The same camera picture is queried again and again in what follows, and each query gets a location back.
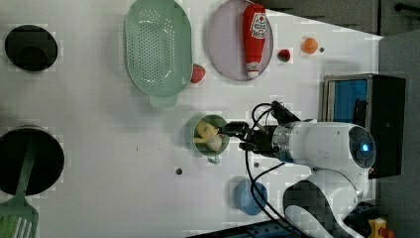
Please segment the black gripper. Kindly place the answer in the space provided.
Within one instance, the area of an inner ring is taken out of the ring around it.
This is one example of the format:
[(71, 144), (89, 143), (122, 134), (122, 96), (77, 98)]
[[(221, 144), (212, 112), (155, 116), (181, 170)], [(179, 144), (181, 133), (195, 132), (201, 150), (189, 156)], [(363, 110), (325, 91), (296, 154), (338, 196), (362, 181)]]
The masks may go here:
[(239, 148), (262, 156), (273, 156), (277, 149), (272, 145), (276, 126), (265, 126), (262, 130), (251, 130), (247, 122), (233, 121), (219, 128), (219, 133), (228, 137), (243, 137)]

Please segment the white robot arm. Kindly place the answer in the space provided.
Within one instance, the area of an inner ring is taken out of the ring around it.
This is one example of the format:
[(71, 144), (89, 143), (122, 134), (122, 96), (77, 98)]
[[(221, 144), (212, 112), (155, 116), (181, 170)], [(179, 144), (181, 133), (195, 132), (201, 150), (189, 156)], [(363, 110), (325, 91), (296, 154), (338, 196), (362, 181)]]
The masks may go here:
[(247, 151), (311, 170), (282, 196), (283, 217), (302, 233), (311, 238), (365, 238), (345, 219), (369, 190), (376, 145), (367, 129), (303, 120), (279, 121), (259, 130), (231, 122), (218, 132), (241, 139)]

